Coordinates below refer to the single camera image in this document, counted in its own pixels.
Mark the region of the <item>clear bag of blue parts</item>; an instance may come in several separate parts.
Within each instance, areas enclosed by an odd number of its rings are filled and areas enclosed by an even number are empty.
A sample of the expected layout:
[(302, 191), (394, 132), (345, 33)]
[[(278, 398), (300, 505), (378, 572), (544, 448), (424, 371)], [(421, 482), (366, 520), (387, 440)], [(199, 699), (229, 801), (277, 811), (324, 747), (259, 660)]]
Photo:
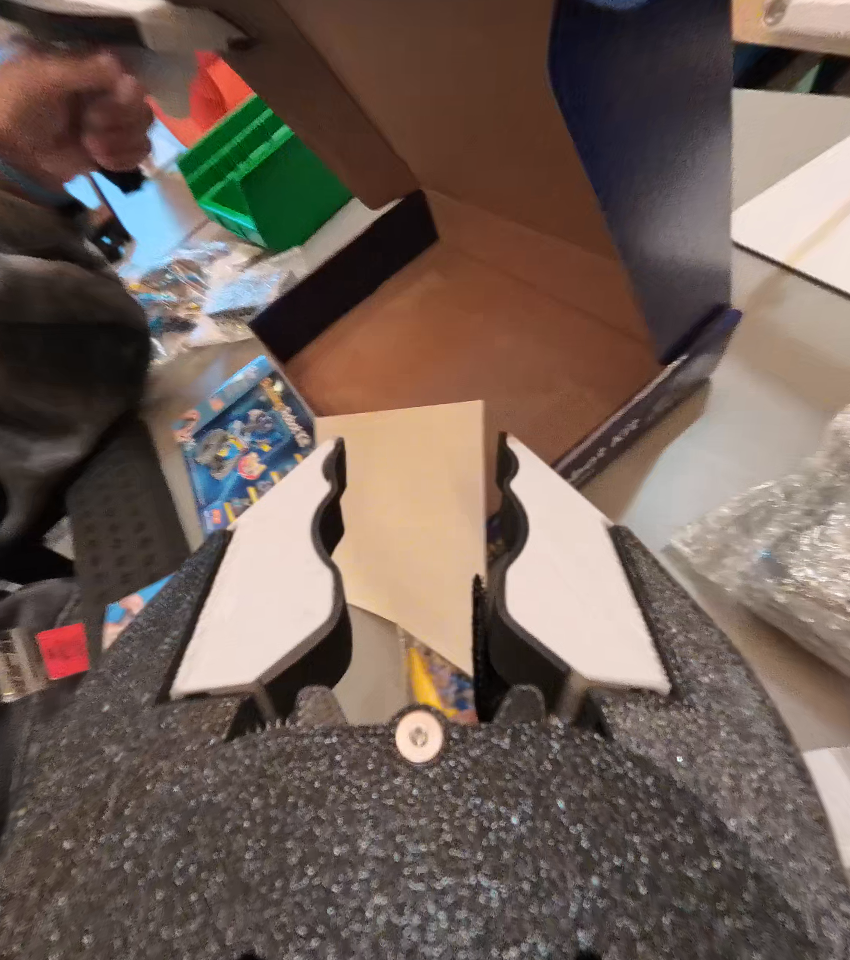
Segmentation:
[(275, 253), (213, 241), (179, 246), (149, 268), (126, 273), (123, 285), (147, 318), (150, 366), (251, 339), (252, 322), (299, 282), (306, 267), (299, 246)]

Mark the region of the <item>white desk stand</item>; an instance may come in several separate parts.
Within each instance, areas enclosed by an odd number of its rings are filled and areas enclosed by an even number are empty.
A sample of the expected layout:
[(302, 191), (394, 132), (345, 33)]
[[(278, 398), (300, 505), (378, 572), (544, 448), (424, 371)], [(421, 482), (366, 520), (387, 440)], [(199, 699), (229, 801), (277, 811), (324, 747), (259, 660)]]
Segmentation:
[[(735, 38), (850, 58), (850, 1), (733, 4)], [(850, 297), (850, 136), (741, 205), (734, 243)]]

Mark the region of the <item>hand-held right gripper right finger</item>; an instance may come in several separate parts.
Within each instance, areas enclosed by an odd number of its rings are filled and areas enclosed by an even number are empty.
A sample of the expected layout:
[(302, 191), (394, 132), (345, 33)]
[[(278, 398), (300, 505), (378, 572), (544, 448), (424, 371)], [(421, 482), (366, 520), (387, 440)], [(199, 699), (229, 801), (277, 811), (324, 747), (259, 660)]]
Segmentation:
[(572, 724), (592, 694), (667, 697), (672, 679), (625, 568), (621, 530), (525, 443), (500, 434), (501, 553), (490, 566), (487, 662)]

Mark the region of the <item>green plastic bin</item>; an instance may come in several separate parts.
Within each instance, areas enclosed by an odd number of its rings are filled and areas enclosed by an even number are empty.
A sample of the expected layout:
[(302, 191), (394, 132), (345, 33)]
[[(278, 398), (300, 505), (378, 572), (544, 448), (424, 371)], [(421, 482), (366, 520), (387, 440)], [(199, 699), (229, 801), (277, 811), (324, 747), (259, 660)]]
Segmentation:
[(255, 94), (182, 152), (177, 167), (208, 220), (276, 253), (303, 245), (353, 198)]

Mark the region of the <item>clear bubble wrap bag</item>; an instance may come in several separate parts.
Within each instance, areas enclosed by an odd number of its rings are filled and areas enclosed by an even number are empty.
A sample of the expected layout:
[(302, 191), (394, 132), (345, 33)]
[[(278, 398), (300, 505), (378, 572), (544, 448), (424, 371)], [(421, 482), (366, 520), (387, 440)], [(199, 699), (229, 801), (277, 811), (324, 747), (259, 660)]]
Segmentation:
[(671, 549), (850, 679), (850, 403), (796, 472), (710, 511)]

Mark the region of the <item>small blue leaflet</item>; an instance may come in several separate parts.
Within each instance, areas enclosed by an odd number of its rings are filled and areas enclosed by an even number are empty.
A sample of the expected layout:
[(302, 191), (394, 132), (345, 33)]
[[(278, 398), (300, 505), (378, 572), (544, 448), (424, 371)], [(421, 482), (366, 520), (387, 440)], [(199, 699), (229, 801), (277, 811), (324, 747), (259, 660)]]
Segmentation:
[(109, 649), (117, 641), (127, 626), (170, 580), (171, 576), (167, 575), (106, 606), (101, 631), (102, 651)]

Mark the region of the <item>blue robot kit box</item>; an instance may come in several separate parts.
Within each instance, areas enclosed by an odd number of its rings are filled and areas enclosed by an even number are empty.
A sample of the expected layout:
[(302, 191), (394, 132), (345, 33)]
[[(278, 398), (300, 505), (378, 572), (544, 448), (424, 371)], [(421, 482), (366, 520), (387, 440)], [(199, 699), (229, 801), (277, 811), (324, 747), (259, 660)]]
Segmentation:
[(229, 59), (366, 248), (259, 321), (316, 413), (481, 401), (573, 481), (705, 378), (731, 293), (730, 2), (231, 2)]

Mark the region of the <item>blue sticker sheet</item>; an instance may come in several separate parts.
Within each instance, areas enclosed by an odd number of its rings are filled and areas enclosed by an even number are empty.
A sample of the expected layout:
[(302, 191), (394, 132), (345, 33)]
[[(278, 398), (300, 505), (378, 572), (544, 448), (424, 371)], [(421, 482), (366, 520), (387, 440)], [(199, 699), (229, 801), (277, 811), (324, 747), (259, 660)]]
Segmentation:
[(334, 558), (349, 604), (472, 676), (472, 587), (487, 559), (483, 402), (320, 416), (314, 426), (317, 441), (344, 442)]

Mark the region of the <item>large blue instruction booklet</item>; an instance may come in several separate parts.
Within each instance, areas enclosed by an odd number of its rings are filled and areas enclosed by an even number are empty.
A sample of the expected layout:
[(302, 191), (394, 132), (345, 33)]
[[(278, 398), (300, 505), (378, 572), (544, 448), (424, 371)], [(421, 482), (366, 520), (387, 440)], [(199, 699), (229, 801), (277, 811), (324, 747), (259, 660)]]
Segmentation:
[(204, 537), (226, 529), (314, 446), (314, 417), (267, 355), (249, 361), (172, 427)]

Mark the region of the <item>person's left hand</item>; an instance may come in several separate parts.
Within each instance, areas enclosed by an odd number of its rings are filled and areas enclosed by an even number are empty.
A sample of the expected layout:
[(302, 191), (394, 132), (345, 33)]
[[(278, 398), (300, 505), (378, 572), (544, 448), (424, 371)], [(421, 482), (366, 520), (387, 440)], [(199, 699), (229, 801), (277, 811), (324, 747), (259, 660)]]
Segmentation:
[(143, 88), (110, 53), (26, 51), (0, 64), (0, 157), (49, 189), (136, 169), (152, 122)]

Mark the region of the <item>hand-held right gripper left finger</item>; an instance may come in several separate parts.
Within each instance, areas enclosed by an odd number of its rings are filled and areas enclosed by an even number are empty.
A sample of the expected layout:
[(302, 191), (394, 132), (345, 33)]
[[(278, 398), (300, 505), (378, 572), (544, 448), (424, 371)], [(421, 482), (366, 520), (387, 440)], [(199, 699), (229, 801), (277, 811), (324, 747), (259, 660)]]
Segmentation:
[(353, 654), (335, 549), (345, 530), (343, 438), (313, 450), (223, 533), (223, 550), (168, 699), (244, 696), (267, 720), (287, 718), (309, 687), (333, 690)]

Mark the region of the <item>person's left forearm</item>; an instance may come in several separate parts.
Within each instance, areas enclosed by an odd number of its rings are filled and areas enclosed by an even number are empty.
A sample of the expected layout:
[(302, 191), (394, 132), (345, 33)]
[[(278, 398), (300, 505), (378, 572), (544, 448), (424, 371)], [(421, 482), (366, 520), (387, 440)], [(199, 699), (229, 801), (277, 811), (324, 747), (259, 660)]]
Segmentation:
[(143, 311), (63, 199), (0, 189), (0, 471), (65, 470), (143, 397)]

